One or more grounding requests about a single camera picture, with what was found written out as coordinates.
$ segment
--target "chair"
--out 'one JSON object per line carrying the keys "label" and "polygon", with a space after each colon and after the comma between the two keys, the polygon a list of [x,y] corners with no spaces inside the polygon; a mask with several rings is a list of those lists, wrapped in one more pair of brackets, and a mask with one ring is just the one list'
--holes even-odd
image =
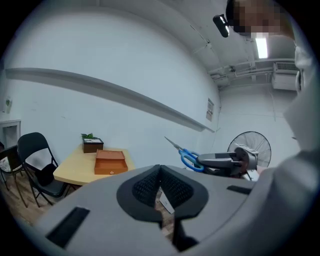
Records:
{"label": "chair", "polygon": [[[30,157],[33,153],[38,152],[43,149],[48,149],[50,152],[50,155],[51,155],[51,165],[53,165],[55,163],[55,166],[58,167],[58,163],[55,160],[55,158],[49,148],[49,145],[48,145],[46,138],[39,132],[25,134],[19,138],[18,144],[17,144],[17,149],[18,149],[19,158],[22,162],[22,166],[23,166],[26,174],[28,175],[31,191],[32,191],[32,194],[33,194],[33,197],[35,199],[37,206],[40,207],[38,200],[37,200],[39,195],[43,196],[43,198],[50,205],[53,205],[52,202],[50,202],[44,194],[49,195],[54,198],[59,198],[64,194],[68,184],[65,182],[53,179],[50,184],[48,184],[46,186],[42,186],[42,185],[40,185],[38,179],[36,177],[32,176],[32,174],[30,173],[30,170],[28,168],[36,170],[36,172],[41,172],[49,164],[46,167],[44,167],[42,170],[38,170],[35,167],[33,167],[32,165],[26,163],[26,159],[28,157]],[[37,196],[35,195],[34,188],[37,189],[39,192]]]}
{"label": "chair", "polygon": [[2,162],[2,164],[0,164],[0,173],[1,173],[1,177],[2,180],[5,184],[6,189],[9,191],[9,188],[7,186],[7,181],[4,178],[4,175],[8,175],[8,176],[13,176],[14,178],[14,183],[16,185],[16,189],[18,190],[18,193],[21,197],[21,200],[24,204],[24,206],[26,208],[28,208],[22,194],[21,191],[19,189],[18,183],[17,183],[17,174],[20,173],[21,176],[23,171],[23,166],[21,164],[21,161],[19,159],[18,156],[18,152],[17,152],[17,146],[12,146],[9,147],[3,151],[0,152],[0,161]]}

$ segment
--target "blue scissors handle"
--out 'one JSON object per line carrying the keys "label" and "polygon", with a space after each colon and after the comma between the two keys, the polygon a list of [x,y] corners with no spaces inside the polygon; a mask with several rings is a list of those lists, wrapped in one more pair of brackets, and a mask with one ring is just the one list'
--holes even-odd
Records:
{"label": "blue scissors handle", "polygon": [[179,150],[179,154],[181,155],[181,161],[190,169],[194,170],[195,172],[203,172],[205,167],[197,162],[197,157],[199,156],[198,153],[189,151],[187,149]]}

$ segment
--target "scissors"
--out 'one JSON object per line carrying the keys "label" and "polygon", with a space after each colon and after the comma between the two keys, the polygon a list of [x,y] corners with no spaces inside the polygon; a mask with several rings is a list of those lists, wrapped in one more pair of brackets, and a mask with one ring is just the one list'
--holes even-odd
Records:
{"label": "scissors", "polygon": [[[166,140],[167,140],[168,142],[170,142],[170,143],[179,151],[179,154],[180,154],[180,156],[181,156],[181,161],[182,161],[187,167],[189,167],[189,168],[192,169],[193,171],[199,172],[199,173],[201,173],[201,172],[204,171],[205,167],[197,162],[197,157],[199,156],[198,153],[193,152],[193,151],[189,151],[189,150],[187,150],[187,149],[185,149],[185,148],[182,148],[182,147],[180,147],[179,145],[173,143],[173,142],[172,142],[170,139],[168,139],[167,137],[165,137],[165,138],[166,138]],[[188,159],[191,163],[194,164],[194,166],[191,165],[189,162],[187,162],[185,159]]]}

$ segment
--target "table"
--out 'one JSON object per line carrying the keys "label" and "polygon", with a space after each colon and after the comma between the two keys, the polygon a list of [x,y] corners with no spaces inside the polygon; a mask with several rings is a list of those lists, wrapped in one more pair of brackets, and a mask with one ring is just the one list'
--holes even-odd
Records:
{"label": "table", "polygon": [[[128,150],[122,148],[103,148],[110,151],[122,151],[128,171],[136,169]],[[97,153],[84,153],[79,145],[54,171],[53,176],[57,181],[75,185],[85,185],[113,175],[96,175],[95,163]]]}

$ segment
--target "potted plant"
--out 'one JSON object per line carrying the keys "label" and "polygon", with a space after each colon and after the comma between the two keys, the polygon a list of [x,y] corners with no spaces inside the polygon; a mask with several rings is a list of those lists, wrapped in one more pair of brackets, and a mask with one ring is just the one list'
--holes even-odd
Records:
{"label": "potted plant", "polygon": [[97,150],[104,149],[104,142],[92,133],[81,133],[83,153],[96,153]]}

